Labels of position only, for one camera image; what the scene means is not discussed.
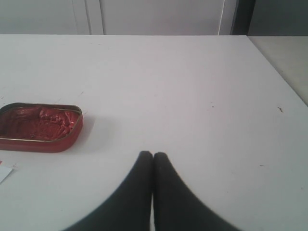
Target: small speck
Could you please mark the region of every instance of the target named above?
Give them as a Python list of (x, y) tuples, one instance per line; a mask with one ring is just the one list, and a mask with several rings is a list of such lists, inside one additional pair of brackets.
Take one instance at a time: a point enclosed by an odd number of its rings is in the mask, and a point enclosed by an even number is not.
[(283, 110), (281, 107), (277, 107), (277, 108), (280, 110), (281, 113), (283, 113)]

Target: white paper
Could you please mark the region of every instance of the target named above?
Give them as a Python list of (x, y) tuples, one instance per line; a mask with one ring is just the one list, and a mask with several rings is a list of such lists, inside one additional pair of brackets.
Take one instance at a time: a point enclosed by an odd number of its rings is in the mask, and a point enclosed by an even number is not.
[(9, 175), (11, 171), (12, 169), (9, 167), (0, 166), (0, 184)]

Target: red tin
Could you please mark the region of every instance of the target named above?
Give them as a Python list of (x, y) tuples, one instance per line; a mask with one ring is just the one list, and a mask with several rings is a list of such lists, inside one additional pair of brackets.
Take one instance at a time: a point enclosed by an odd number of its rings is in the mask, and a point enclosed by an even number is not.
[[(66, 116), (66, 115), (72, 115), (71, 120), (68, 120), (70, 123), (69, 125), (66, 125), (65, 128), (63, 128), (63, 132), (61, 133), (61, 136), (58, 138), (55, 135), (48, 134), (49, 132), (52, 132), (52, 127), (46, 127), (43, 129), (44, 135), (46, 137), (40, 138), (38, 135), (35, 137), (33, 134), (36, 134), (36, 132), (33, 132), (33, 127), (35, 123), (32, 122), (30, 124), (31, 126), (27, 127), (26, 122), (23, 122), (22, 126), (20, 126), (18, 123), (14, 123), (14, 120), (20, 119), (20, 112), (23, 112), (22, 116), (27, 116), (27, 121), (31, 120), (33, 117), (28, 113), (24, 113), (25, 111), (36, 111), (34, 114), (35, 117), (34, 121), (42, 121), (42, 123), (39, 123), (40, 126), (48, 125), (50, 122), (50, 125), (55, 127), (54, 123), (55, 121), (62, 121), (61, 118), (59, 119), (59, 115)], [(48, 114), (44, 114), (44, 112), (59, 112), (58, 115), (55, 114), (56, 118), (50, 118)], [(71, 147), (75, 141), (78, 138), (78, 135), (80, 134), (80, 131), (83, 126), (83, 115), (81, 112), (81, 109), (74, 105), (55, 105), (55, 104), (39, 104), (39, 103), (12, 103), (9, 105), (6, 105), (0, 109), (0, 123), (6, 127), (6, 130), (4, 129), (4, 126), (1, 126), (0, 124), (0, 149), (1, 150), (12, 150), (12, 151), (25, 151), (25, 152), (45, 152), (45, 153), (57, 153), (64, 151)], [(22, 137), (18, 133), (14, 133), (11, 131), (7, 131), (10, 129), (10, 127), (15, 126), (15, 130), (24, 129), (22, 131)], [(27, 128), (31, 128), (32, 135), (29, 134), (27, 136)]]

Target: open tin can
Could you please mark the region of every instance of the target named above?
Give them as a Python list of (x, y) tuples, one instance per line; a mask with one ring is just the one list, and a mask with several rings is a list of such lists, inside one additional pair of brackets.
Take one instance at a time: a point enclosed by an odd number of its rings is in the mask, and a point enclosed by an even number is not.
[(77, 106), (12, 103), (0, 109), (0, 149), (61, 152), (75, 143), (82, 127)]

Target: red residue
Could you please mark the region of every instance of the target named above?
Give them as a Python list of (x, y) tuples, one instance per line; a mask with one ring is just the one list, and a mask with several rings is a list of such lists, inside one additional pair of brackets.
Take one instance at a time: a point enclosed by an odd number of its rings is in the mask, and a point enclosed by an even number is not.
[(40, 106), (13, 108), (0, 115), (0, 138), (53, 141), (67, 136), (79, 115)]

